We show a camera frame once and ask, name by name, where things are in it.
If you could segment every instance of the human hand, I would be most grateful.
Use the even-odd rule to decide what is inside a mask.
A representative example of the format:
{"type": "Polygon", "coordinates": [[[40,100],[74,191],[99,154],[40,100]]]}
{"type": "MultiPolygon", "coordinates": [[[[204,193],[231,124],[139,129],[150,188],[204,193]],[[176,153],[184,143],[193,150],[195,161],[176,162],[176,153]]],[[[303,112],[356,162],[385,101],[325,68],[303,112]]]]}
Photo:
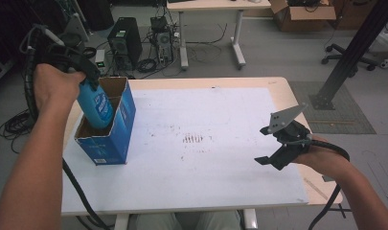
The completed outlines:
{"type": "MultiPolygon", "coordinates": [[[[313,140],[328,142],[326,139],[313,135],[313,140]]],[[[299,155],[293,163],[313,168],[318,173],[327,175],[334,180],[339,179],[352,164],[332,149],[310,146],[308,153],[299,155]]]]}
{"type": "Polygon", "coordinates": [[[70,108],[80,93],[79,84],[85,79],[82,72],[63,73],[52,65],[38,64],[34,71],[34,94],[38,110],[45,105],[70,108]]]}

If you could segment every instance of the white table leg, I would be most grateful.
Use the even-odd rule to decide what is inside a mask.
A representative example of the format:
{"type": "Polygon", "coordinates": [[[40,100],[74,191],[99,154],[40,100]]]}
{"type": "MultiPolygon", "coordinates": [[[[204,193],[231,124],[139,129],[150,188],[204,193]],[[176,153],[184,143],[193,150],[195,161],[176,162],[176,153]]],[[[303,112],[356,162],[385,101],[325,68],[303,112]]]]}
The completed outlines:
{"type": "Polygon", "coordinates": [[[244,209],[244,227],[245,230],[250,229],[259,229],[256,218],[256,210],[255,209],[244,209]]]}
{"type": "Polygon", "coordinates": [[[185,43],[185,32],[184,32],[184,12],[179,12],[179,55],[181,56],[181,68],[183,70],[188,69],[188,54],[187,54],[187,44],[185,43]]]}
{"type": "Polygon", "coordinates": [[[128,214],[118,214],[116,217],[114,230],[127,230],[128,226],[128,214]]]}
{"type": "Polygon", "coordinates": [[[241,48],[239,46],[239,36],[240,36],[242,18],[243,18],[243,10],[239,10],[238,17],[236,20],[235,36],[231,37],[233,49],[235,51],[236,57],[238,58],[239,69],[241,69],[241,67],[245,65],[244,56],[243,56],[243,53],[241,52],[241,48]]]}

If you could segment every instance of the chair wheel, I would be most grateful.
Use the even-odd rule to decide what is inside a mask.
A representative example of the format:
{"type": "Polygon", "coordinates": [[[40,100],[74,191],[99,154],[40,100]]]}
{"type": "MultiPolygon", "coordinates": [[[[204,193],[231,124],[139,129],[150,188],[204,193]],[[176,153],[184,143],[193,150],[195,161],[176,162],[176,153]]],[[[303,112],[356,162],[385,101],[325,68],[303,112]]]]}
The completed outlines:
{"type": "Polygon", "coordinates": [[[321,63],[322,63],[322,64],[328,64],[328,63],[329,63],[329,60],[328,60],[327,58],[323,58],[323,59],[321,60],[321,63]]]}
{"type": "Polygon", "coordinates": [[[373,71],[376,69],[376,66],[375,65],[368,65],[367,68],[366,68],[368,71],[373,71]]]}
{"type": "Polygon", "coordinates": [[[333,48],[331,46],[326,47],[326,52],[331,52],[333,48]]]}

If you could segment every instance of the black metal post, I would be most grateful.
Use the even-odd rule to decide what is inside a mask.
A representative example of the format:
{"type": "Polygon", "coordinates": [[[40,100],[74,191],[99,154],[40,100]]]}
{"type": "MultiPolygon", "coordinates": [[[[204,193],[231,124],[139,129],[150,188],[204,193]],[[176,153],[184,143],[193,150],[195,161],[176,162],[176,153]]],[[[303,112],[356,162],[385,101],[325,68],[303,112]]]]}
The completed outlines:
{"type": "Polygon", "coordinates": [[[351,74],[358,60],[363,57],[371,44],[388,22],[388,0],[378,0],[361,28],[357,31],[342,58],[334,66],[317,95],[310,100],[315,109],[333,109],[331,100],[346,78],[351,74]]]}

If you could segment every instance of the person's leg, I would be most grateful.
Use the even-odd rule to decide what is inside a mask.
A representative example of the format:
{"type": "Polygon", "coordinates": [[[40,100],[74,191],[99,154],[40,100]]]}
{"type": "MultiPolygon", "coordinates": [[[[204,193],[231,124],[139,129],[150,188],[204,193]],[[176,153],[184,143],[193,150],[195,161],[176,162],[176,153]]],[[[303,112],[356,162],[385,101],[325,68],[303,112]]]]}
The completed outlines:
{"type": "Polygon", "coordinates": [[[141,214],[136,220],[137,230],[182,230],[174,213],[141,214]]]}
{"type": "Polygon", "coordinates": [[[238,211],[204,212],[196,230],[241,230],[238,211]]]}

